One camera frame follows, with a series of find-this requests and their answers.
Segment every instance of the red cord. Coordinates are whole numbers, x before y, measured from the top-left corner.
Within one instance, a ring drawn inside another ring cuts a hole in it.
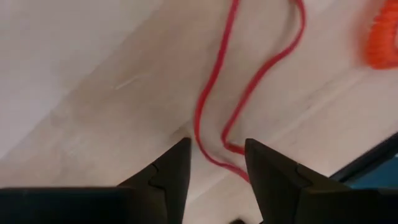
[[[237,166],[234,166],[232,164],[228,164],[228,163],[223,163],[223,162],[219,162],[215,159],[213,159],[205,150],[205,148],[203,147],[203,144],[201,142],[201,138],[200,138],[200,121],[201,121],[201,116],[203,113],[203,108],[205,106],[206,100],[208,98],[208,95],[210,94],[211,90],[214,87],[214,84],[217,81],[218,75],[220,74],[220,70],[223,66],[224,63],[224,58],[226,55],[226,49],[228,46],[228,42],[229,42],[229,37],[231,35],[231,30],[232,30],[232,26],[236,17],[236,11],[238,9],[239,3],[241,0],[233,0],[232,5],[231,5],[231,9],[229,10],[229,14],[228,14],[228,19],[226,22],[226,26],[225,26],[225,30],[224,30],[224,34],[223,34],[223,38],[221,40],[221,45],[220,45],[220,49],[218,51],[218,56],[216,59],[216,63],[215,66],[213,67],[213,71],[210,75],[210,78],[205,86],[205,88],[203,89],[202,93],[199,96],[198,102],[197,102],[197,106],[195,109],[195,117],[194,117],[194,122],[193,122],[193,127],[194,127],[194,133],[195,133],[195,139],[197,140],[198,146],[200,151],[202,152],[202,154],[205,156],[205,158],[210,161],[211,163],[213,163],[214,165],[223,167],[225,169],[230,170],[231,172],[234,172],[235,174],[238,174],[240,177],[242,177],[244,180],[246,180],[247,182],[249,182],[249,176],[248,174],[240,169]],[[285,58],[286,56],[288,56],[288,54],[290,54],[291,52],[293,52],[293,50],[297,47],[297,45],[299,44],[302,36],[303,36],[303,32],[305,30],[305,24],[306,24],[306,12],[305,12],[305,6],[303,3],[303,0],[294,0],[300,10],[300,18],[301,18],[301,26],[300,26],[300,30],[297,33],[297,35],[295,36],[295,39],[293,40],[293,42],[283,51],[281,51],[281,53],[277,54],[276,56],[272,57],[270,60],[266,61],[265,64],[256,72],[256,74],[252,77],[251,81],[249,82],[249,84],[247,85],[247,87],[245,88],[239,102],[238,105],[236,106],[235,110],[233,111],[233,114],[231,115],[231,117],[229,118],[228,122],[226,123],[223,132],[221,134],[221,140],[224,144],[224,147],[228,150],[230,150],[231,152],[235,152],[238,154],[244,154],[244,148],[241,146],[237,146],[235,144],[231,144],[230,142],[228,142],[226,140],[229,131],[231,130],[231,128],[233,127],[236,119],[238,118],[240,112],[242,111],[242,109],[244,108],[244,106],[246,105],[246,103],[248,102],[248,99],[250,98],[253,90],[256,88],[256,86],[258,85],[258,83],[261,81],[261,79],[264,77],[264,75],[279,61],[281,61],[283,58]]]

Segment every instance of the black tool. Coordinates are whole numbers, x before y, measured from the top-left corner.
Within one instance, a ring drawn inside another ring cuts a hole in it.
[[[353,190],[253,139],[245,150],[266,224],[398,223],[396,190]],[[190,159],[185,138],[117,187],[1,189],[0,223],[182,223]]]

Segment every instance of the wood grain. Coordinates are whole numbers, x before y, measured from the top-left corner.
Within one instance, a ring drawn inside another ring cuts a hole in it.
[[[362,63],[382,1],[306,0],[303,42],[262,81],[230,139],[331,175],[398,130],[397,70]],[[116,185],[192,135],[230,1],[8,1],[0,23],[0,185]],[[289,1],[242,1],[205,108],[207,148],[245,83],[294,35]],[[250,186],[193,148],[186,223],[257,223]]]

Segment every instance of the red wire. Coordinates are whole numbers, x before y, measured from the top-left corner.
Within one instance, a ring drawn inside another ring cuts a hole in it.
[[[229,42],[229,37],[231,35],[231,30],[232,30],[232,26],[236,17],[236,11],[238,10],[239,7],[239,3],[241,0],[233,0],[231,8],[229,10],[228,13],[228,18],[226,21],[226,26],[225,26],[225,30],[224,30],[224,34],[223,34],[223,38],[221,40],[221,45],[220,45],[220,49],[218,51],[218,56],[216,59],[216,63],[213,67],[213,71],[210,75],[209,80],[207,81],[205,88],[203,89],[202,93],[199,96],[198,102],[197,102],[197,106],[195,109],[195,116],[194,116],[194,121],[193,121],[193,128],[194,128],[194,133],[195,133],[195,139],[197,140],[198,146],[200,151],[202,152],[202,154],[205,156],[205,158],[210,161],[211,163],[213,163],[214,165],[223,167],[225,169],[230,170],[231,172],[234,172],[235,174],[238,174],[240,177],[242,177],[244,180],[246,180],[247,182],[249,182],[249,176],[248,174],[240,169],[237,166],[234,166],[232,164],[228,164],[228,163],[223,163],[220,161],[215,160],[214,158],[212,158],[206,151],[206,149],[203,147],[203,143],[201,141],[200,138],[200,121],[201,121],[201,116],[203,113],[203,108],[205,106],[206,100],[208,98],[208,95],[210,94],[211,90],[214,87],[214,84],[217,81],[217,78],[220,74],[220,70],[223,66],[224,63],[224,58],[226,55],[226,49],[228,46],[228,42]],[[253,76],[253,78],[251,79],[251,81],[249,82],[249,84],[247,85],[247,87],[245,88],[239,103],[237,105],[237,107],[235,108],[235,110],[233,111],[233,114],[231,115],[231,117],[229,118],[228,122],[226,123],[224,130],[221,134],[221,140],[224,144],[224,147],[227,148],[228,150],[230,150],[231,152],[235,152],[235,153],[239,153],[239,154],[244,154],[244,148],[241,146],[237,146],[235,144],[231,144],[230,142],[227,142],[226,138],[228,136],[229,131],[231,130],[231,128],[233,127],[236,119],[238,118],[240,112],[242,111],[242,109],[244,108],[244,106],[246,105],[246,103],[248,102],[248,99],[250,98],[253,90],[256,88],[256,86],[258,85],[258,83],[261,81],[261,79],[264,77],[264,75],[279,61],[281,61],[283,58],[285,58],[286,56],[288,56],[288,54],[290,54],[295,48],[296,46],[299,44],[302,36],[303,36],[303,32],[305,30],[305,24],[306,24],[306,12],[305,12],[305,6],[303,3],[303,0],[295,0],[296,4],[298,5],[298,8],[300,9],[300,18],[301,18],[301,26],[300,26],[300,30],[297,33],[295,39],[293,40],[293,42],[283,51],[281,51],[281,53],[277,54],[276,56],[272,57],[270,60],[268,60],[257,72],[256,74]]]

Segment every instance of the orange object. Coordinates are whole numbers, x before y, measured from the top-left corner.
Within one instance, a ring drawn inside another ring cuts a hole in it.
[[[387,0],[374,19],[366,44],[366,62],[375,69],[398,67],[398,0]]]

